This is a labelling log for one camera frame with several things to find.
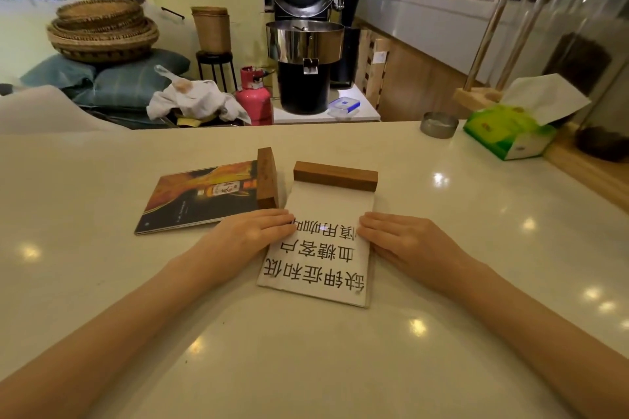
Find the person's right hand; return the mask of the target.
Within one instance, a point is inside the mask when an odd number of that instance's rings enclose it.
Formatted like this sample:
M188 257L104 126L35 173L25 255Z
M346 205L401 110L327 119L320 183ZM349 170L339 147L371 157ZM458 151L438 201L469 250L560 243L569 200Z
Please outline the person's right hand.
M402 248L386 250L368 241L372 250L409 278L437 293L454 298L461 292L466 276L478 266L478 261L431 220L400 217L409 224Z

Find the person's left hand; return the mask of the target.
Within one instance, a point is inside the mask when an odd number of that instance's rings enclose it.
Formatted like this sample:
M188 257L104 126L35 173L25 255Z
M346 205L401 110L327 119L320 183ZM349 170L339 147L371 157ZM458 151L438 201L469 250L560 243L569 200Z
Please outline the person's left hand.
M256 244L247 238L246 214L225 218L185 253L187 265L195 277L208 286L233 279L255 256L272 245Z

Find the white printed sign card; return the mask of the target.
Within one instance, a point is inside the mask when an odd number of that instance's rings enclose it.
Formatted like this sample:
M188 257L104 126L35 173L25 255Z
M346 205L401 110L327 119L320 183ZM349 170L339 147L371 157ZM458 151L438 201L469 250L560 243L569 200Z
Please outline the white printed sign card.
M257 286L368 308L371 249L357 234L375 193L295 181L286 208L295 233L271 245Z

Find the person's right forearm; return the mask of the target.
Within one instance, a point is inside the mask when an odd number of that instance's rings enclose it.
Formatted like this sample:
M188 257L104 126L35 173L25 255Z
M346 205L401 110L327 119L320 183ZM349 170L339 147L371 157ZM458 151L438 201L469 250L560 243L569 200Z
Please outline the person's right forearm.
M586 419L629 419L629 359L471 257L448 269L448 295Z

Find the person's left forearm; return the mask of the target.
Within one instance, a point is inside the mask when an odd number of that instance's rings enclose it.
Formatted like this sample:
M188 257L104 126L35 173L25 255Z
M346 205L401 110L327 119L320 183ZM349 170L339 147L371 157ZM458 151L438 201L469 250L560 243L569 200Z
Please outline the person's left forearm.
M0 419L83 419L154 336L218 283L176 257L139 287L0 381Z

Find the brown wooden card holder block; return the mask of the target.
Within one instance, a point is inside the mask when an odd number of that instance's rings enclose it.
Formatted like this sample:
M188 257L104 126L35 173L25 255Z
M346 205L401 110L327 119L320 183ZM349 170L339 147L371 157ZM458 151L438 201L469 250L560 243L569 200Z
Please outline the brown wooden card holder block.
M374 193L379 181L377 171L297 161L294 180L315 185L333 186Z
M271 147L259 148L257 152L256 201L259 209L279 208L277 169Z

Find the dark orange picture card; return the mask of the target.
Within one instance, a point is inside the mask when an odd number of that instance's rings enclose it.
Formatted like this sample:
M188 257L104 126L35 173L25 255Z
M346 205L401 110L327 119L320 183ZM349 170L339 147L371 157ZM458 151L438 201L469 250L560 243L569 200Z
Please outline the dark orange picture card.
M257 161L162 176L135 235L214 224L257 209Z

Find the white low platform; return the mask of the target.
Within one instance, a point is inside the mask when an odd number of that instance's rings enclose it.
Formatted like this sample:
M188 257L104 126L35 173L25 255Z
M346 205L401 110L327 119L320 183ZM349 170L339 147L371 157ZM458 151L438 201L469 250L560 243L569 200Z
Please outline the white low platform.
M346 123L346 122L377 122L381 121L381 115L371 105L363 92L354 84L348 89L333 89L328 93L328 101L331 103L337 98L348 97L360 102L360 105L347 117L336 118L329 112L315 115L297 115L288 113L281 107L280 98L272 98L274 125L308 125L321 123Z

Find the clear container with blue lid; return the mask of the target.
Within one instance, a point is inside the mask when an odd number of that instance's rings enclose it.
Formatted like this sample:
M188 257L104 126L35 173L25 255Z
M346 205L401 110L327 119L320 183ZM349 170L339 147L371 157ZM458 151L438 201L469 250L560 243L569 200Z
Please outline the clear container with blue lid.
M340 97L328 104L327 114L333 118L347 119L354 116L360 106L360 100L350 97Z

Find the white crumpled cloth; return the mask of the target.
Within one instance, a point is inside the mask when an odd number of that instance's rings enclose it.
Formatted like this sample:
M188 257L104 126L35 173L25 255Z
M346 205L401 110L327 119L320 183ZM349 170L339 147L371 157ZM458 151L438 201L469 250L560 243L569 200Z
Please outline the white crumpled cloth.
M165 118L171 111L179 110L185 118L202 120L218 117L222 121L252 120L243 106L230 93L221 91L212 80L191 81L175 75L161 65L155 65L157 74L170 80L163 91L154 92L146 113L151 120Z

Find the green tissue pack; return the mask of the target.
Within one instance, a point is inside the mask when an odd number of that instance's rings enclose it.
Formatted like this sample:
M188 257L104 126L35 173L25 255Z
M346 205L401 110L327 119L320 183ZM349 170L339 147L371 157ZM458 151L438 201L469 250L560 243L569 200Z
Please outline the green tissue pack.
M472 113L463 131L501 161L540 157L557 135L523 108L500 103Z

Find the wooden pallet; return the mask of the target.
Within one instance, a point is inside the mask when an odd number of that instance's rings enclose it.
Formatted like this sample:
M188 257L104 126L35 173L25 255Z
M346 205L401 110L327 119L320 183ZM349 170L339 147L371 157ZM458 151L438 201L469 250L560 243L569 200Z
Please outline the wooden pallet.
M355 84L377 111L390 45L391 41L381 34L366 29L360 31Z

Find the wooden stand with metal rods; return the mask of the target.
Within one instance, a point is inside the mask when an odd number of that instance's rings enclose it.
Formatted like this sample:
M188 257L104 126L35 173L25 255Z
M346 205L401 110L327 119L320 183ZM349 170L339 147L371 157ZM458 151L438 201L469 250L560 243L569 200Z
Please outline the wooden stand with metal rods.
M524 10L524 15L515 33L513 45L511 46L508 57L506 58L496 86L473 88L476 76L480 71L481 65L491 45L493 36L498 29L499 22L501 21L509 1L510 0L496 0L494 2L491 17L487 23L487 27L468 72L464 86L456 89L453 95L454 101L473 112L493 106L501 100L503 89L506 87L507 81L511 76L520 56L522 55L533 27L535 26L543 8L550 0L520 0L519 9Z

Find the black round stool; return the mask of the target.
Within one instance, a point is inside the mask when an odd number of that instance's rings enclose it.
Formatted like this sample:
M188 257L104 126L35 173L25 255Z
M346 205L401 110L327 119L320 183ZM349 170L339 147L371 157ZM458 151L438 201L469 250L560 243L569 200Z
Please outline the black round stool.
M216 83L221 82L225 92L235 92L238 89L237 75L233 64L233 54L231 52L211 53L203 50L196 52L196 62L199 71L200 80L207 80L203 73L203 67L208 65L211 68L212 80ZM226 72L224 66L229 65L232 74L232 88L227 87Z

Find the light wooden shelf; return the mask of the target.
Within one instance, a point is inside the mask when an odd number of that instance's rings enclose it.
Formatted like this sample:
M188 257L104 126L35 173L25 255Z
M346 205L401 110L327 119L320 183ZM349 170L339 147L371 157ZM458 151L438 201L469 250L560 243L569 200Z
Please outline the light wooden shelf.
M577 129L571 121L563 125L543 158L629 215L629 162L603 161L581 152Z

